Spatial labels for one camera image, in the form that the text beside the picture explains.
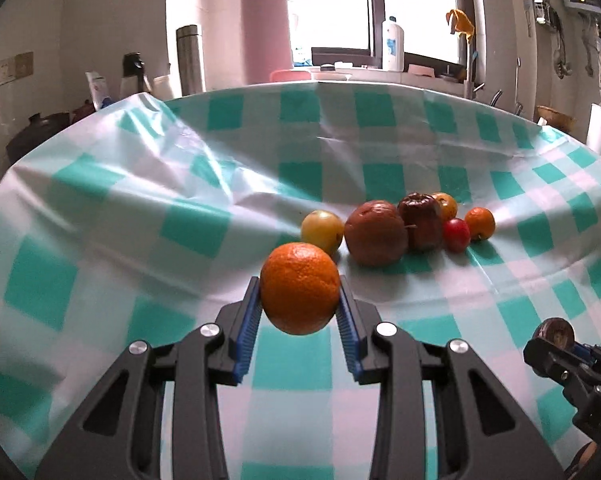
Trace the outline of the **dark wrinkled passion fruit front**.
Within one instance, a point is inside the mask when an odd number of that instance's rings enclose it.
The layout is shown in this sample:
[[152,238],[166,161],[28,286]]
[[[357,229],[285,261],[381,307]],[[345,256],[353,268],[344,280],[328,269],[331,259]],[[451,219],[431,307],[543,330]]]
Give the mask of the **dark wrinkled passion fruit front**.
[[565,351],[571,351],[575,344],[573,326],[565,318],[546,318],[534,330],[532,338],[547,340]]

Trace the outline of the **orange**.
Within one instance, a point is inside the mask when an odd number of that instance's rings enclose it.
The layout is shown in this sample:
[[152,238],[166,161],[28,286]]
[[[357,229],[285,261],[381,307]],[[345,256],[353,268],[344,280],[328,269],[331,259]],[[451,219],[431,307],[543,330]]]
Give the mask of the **orange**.
[[496,220],[493,213],[484,207],[474,207],[465,214],[471,240],[481,242],[488,240],[496,231]]
[[305,336],[322,330],[340,301],[337,265],[315,245],[277,247],[260,271],[260,301],[269,321],[282,332]]

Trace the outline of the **dark red wrinkled apple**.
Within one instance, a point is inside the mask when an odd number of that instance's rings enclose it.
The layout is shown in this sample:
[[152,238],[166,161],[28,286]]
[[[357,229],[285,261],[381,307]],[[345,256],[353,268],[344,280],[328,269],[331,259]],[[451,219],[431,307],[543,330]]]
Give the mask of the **dark red wrinkled apple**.
[[408,247],[404,220],[386,200],[370,200],[357,207],[345,222],[344,237],[355,263],[370,268],[401,260]]

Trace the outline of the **large red tomato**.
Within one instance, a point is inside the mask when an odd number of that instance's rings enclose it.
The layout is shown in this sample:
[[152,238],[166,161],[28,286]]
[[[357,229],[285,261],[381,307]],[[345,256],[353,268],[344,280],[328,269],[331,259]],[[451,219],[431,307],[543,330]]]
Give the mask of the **large red tomato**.
[[465,220],[453,218],[443,224],[443,240],[448,252],[464,252],[471,242],[471,232]]

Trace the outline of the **small yellow fruit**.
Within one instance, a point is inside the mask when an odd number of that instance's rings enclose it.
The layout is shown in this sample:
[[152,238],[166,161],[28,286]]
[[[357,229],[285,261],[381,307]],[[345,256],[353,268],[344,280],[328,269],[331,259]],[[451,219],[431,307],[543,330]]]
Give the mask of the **small yellow fruit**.
[[333,256],[342,244],[344,229],[344,222],[333,212],[314,210],[307,214],[300,225],[300,239]]

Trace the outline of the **dark red shrivelled apple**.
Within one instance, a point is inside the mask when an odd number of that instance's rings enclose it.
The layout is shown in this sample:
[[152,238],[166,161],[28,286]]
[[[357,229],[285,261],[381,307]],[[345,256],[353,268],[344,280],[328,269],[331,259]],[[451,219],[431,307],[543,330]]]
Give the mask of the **dark red shrivelled apple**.
[[442,245],[441,206],[430,194],[412,192],[397,206],[408,235],[409,252],[429,252]]

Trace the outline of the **yellow striped round fruit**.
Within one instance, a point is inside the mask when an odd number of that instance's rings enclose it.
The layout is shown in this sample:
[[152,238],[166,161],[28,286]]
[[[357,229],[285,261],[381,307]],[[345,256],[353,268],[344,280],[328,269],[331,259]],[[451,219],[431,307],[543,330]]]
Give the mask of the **yellow striped round fruit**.
[[433,193],[432,197],[436,200],[436,203],[438,203],[439,215],[441,216],[442,222],[447,222],[457,217],[458,204],[453,196],[444,192],[438,192]]

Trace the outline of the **teal checkered tablecloth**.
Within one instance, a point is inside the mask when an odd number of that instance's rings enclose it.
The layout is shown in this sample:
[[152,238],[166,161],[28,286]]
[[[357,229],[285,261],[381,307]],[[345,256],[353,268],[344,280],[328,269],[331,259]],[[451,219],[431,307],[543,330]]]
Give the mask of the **teal checkered tablecloth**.
[[325,209],[446,192],[489,209],[462,254],[339,267],[355,296],[431,344],[468,341],[559,461],[586,437],[522,351],[545,318],[601,344],[601,157],[481,103],[306,82],[107,107],[0,182],[0,443],[24,474],[136,340],[170,344],[244,295]]

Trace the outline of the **wicker basket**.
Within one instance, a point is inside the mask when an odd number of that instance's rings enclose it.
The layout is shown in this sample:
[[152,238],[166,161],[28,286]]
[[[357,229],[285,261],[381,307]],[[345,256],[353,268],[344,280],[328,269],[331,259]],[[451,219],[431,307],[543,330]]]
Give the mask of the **wicker basket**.
[[564,133],[571,133],[576,122],[572,116],[544,105],[536,106],[536,115],[538,125],[550,126]]

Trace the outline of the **white plastic cup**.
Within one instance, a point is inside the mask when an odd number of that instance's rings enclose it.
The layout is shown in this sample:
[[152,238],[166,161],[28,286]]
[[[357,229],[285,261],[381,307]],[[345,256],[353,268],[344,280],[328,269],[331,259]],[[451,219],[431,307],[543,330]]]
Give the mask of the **white plastic cup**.
[[156,99],[170,101],[174,99],[174,87],[169,75],[157,76],[152,82],[152,93]]

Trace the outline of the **dark glass bottle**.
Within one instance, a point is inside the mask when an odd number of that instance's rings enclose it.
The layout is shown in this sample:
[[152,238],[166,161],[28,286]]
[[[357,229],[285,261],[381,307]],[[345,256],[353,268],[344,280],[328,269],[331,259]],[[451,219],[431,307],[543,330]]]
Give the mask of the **dark glass bottle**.
[[138,52],[130,52],[122,58],[122,80],[120,81],[119,99],[137,93],[151,93],[150,83],[145,73],[144,62]]

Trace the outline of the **steel thermos flask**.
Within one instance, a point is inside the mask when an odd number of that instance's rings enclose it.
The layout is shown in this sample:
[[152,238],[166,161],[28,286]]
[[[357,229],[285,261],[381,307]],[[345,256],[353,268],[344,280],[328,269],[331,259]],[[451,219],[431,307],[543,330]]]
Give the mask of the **steel thermos flask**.
[[202,27],[182,26],[176,30],[176,39],[182,96],[205,92]]

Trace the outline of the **white lotion bottle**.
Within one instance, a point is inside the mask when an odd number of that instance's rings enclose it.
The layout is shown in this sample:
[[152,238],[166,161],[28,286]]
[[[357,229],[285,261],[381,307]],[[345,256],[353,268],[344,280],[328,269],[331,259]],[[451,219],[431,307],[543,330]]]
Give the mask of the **white lotion bottle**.
[[405,32],[391,15],[382,25],[382,68],[402,73],[405,67]]

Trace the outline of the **pink thermos jug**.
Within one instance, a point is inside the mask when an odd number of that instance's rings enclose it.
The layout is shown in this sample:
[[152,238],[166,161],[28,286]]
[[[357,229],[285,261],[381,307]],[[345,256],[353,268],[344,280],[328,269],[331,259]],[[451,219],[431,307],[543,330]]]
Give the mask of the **pink thermos jug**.
[[267,84],[277,70],[291,70],[288,0],[241,0],[244,80]]

